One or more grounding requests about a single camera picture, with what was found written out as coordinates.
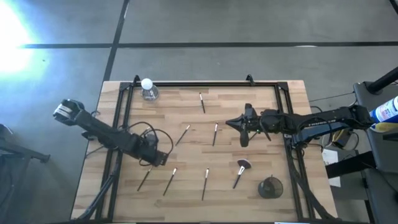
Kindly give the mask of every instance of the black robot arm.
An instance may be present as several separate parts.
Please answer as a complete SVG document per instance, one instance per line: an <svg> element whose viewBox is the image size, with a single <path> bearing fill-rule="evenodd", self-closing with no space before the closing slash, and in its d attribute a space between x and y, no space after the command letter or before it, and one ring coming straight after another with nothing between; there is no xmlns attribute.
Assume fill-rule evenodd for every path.
<svg viewBox="0 0 398 224"><path fill-rule="evenodd" d="M226 124L241 133L241 145L242 147L246 147L249 144L248 132L250 131L257 133L264 132L265 134L283 133L302 135L302 129L304 128L322 126L322 128L312 130L305 138L296 138L297 143L299 143L299 141L309 142L315 137L343 128L368 129L374 124L374 121L370 117L368 110L359 105L307 115L287 114L277 110L264 110L258 116L252 105L246 103L244 114L238 118L228 120Z"/></svg>
<svg viewBox="0 0 398 224"><path fill-rule="evenodd" d="M83 103L75 100L63 100L54 111L54 118L68 126L78 125L96 136L98 141L108 149L119 149L125 154L142 159L153 166L165 165L168 154L157 150L158 139L153 134L130 133L128 130L112 128L104 122L94 118L85 110Z"/></svg>

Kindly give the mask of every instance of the sunlight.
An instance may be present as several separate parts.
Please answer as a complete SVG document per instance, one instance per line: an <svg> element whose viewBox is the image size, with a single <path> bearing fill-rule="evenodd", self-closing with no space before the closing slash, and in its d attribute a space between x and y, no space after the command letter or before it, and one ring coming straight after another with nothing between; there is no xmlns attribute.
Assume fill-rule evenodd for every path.
<svg viewBox="0 0 398 224"><path fill-rule="evenodd" d="M18 49L30 43L29 35L16 13L4 1L0 1L0 78L10 72L23 70L32 56L32 49Z"/></svg>

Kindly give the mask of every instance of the metal leg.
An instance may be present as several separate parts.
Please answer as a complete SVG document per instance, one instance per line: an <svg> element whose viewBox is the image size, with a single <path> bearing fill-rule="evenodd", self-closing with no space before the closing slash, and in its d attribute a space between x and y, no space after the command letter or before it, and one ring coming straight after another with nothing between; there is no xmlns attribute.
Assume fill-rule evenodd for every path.
<svg viewBox="0 0 398 224"><path fill-rule="evenodd" d="M369 222L370 223L375 223L374 222L373 213L372 213L371 204L369 203L369 200L365 200L365 206L366 206L366 211L368 212Z"/></svg>
<svg viewBox="0 0 398 224"><path fill-rule="evenodd" d="M16 173L12 173L12 185L10 186L10 191L8 193L8 195L6 196L7 198L5 198L6 201L4 201L5 203L5 207L1 208L5 210L4 216L2 216L2 214L0 214L0 223L5 223L6 220L9 218L10 213L8 212L10 209L12 209L10 207L12 201L14 200L14 197L16 194L18 194L19 190L21 189L21 185L23 184L23 181L25 179L25 175L26 175L26 170L27 167L29 165L30 162L30 157L29 156L22 156L21 157L21 167L19 168L19 171L17 171Z"/></svg>
<svg viewBox="0 0 398 224"><path fill-rule="evenodd" d="M345 159L334 164L326 166L329 178L339 177L344 174L361 171L367 168L375 168L376 163L373 158L373 152L365 152L357 156Z"/></svg>
<svg viewBox="0 0 398 224"><path fill-rule="evenodd" d="M17 153L22 154L24 156L29 156L31 158L35 158L40 160L41 162L47 162L50 159L50 155L45 155L31 149L27 149L22 146L18 146L13 143L9 143L4 139L0 139L0 149L10 152L10 153Z"/></svg>

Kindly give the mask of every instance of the wooden table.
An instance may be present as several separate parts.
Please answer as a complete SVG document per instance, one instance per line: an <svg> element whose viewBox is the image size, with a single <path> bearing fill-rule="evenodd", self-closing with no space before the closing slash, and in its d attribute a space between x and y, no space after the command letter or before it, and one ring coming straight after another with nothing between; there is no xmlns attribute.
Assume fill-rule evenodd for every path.
<svg viewBox="0 0 398 224"><path fill-rule="evenodd" d="M304 82L288 81L294 112L311 113ZM112 125L118 98L119 82L104 82L98 103L98 119ZM287 168L281 134L271 134L268 141L258 134L242 148L239 133L225 124L227 119L238 117L244 104L251 103L257 113L267 108L277 108L275 93L269 87L160 87L155 102L147 102L135 88L129 122L146 121L155 128L168 132L174 142L188 124L191 127L181 143L171 153L166 166L153 168L139 192L138 185L148 167L138 161L123 157L114 222L272 222L297 221L290 176ZM198 93L201 92L206 107L203 114ZM215 122L218 122L216 144L213 147ZM136 126L132 132L141 133L145 125ZM168 152L169 140L163 135L159 150ZM88 152L96 149L91 142ZM78 217L98 193L103 175L106 150L90 155L84 163L76 195L72 218ZM232 189L239 167L236 161L248 159L252 169L245 170L237 187ZM310 188L320 203L336 217L325 166L318 146L305 150ZM163 191L173 169L177 167L166 196ZM210 168L204 201L201 201L206 168ZM263 199L257 185L273 175L284 185L284 193L277 199ZM303 209L305 200L302 192ZM104 215L108 203L104 206Z"/></svg>

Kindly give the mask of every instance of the gray floor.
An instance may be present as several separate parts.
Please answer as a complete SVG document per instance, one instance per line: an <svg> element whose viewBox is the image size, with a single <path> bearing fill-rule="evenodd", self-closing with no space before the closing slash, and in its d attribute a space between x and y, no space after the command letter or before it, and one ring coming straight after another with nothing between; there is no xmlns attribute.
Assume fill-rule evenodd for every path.
<svg viewBox="0 0 398 224"><path fill-rule="evenodd" d="M9 223L69 219L87 142L53 120L64 98L94 110L110 49L20 49L17 44L112 43L123 0L0 2L0 123L16 141L51 154L29 167ZM131 0L120 43L398 41L388 0ZM110 80L305 80L310 100L351 92L397 66L397 47L119 49ZM354 101L313 102L327 110ZM361 141L361 150L367 150ZM336 199L339 216L362 220L357 202Z"/></svg>

